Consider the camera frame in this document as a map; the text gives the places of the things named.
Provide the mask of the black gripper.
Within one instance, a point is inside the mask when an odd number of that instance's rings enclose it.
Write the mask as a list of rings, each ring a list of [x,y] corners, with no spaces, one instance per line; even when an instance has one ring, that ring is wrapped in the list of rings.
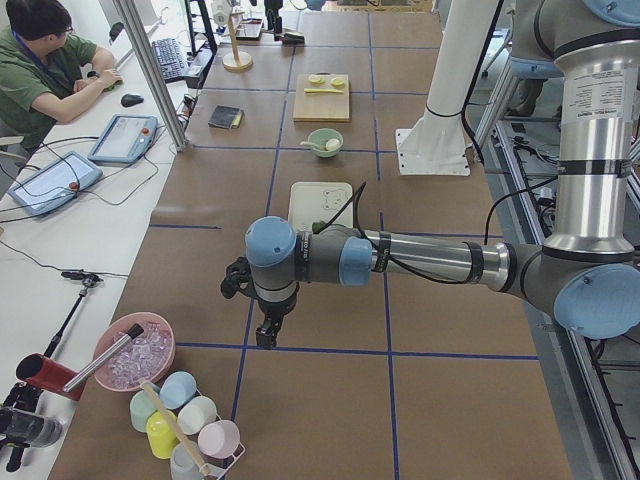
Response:
[[[264,321],[256,329],[256,343],[260,348],[277,347],[277,337],[284,317],[293,311],[296,303],[296,294],[279,302],[271,302],[264,299],[258,300],[260,310],[264,314]]]
[[[280,40],[280,17],[279,11],[283,7],[282,0],[264,0],[265,13],[268,20],[273,22],[274,40]]]

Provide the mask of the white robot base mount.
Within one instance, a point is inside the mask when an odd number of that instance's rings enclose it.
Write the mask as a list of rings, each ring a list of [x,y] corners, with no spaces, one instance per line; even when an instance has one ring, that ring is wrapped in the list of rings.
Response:
[[[468,176],[465,102],[502,10],[497,0],[453,1],[422,117],[396,131],[399,173]]]

